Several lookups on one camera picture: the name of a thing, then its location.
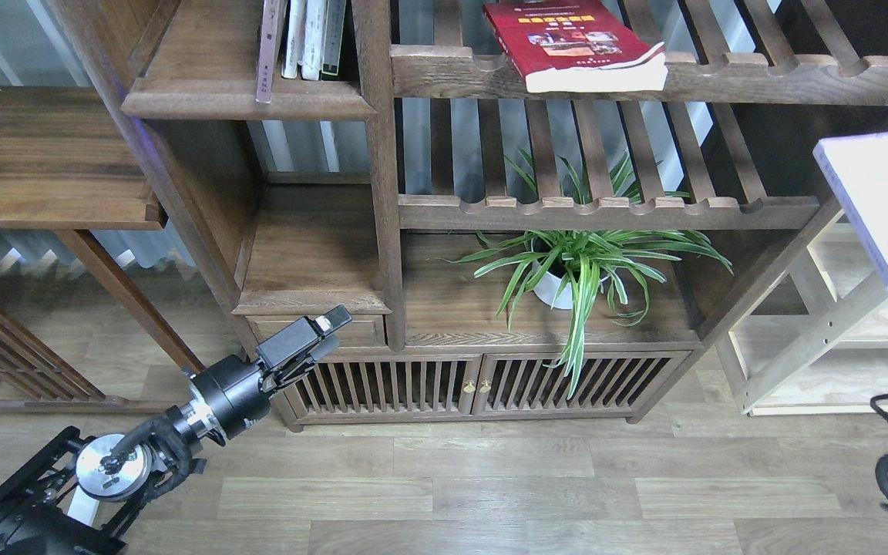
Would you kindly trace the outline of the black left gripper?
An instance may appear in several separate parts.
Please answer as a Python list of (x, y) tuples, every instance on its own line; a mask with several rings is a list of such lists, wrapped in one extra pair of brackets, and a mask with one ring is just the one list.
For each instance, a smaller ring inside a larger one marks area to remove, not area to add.
[(349, 322), (343, 305), (317, 318), (299, 318), (256, 347), (257, 361), (230, 355), (191, 377), (186, 423), (195, 439), (225, 442), (247, 431), (271, 410), (272, 396), (339, 348), (335, 333)]

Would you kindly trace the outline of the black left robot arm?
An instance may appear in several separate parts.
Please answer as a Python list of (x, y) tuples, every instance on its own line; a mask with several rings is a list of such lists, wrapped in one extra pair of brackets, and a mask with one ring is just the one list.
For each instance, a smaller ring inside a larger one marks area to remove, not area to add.
[(334, 351), (352, 317), (339, 305), (190, 376), (193, 398), (128, 433), (63, 429), (0, 485), (0, 554), (121, 554), (123, 534), (159, 496), (204, 471), (202, 439), (225, 446), (271, 410), (271, 398)]

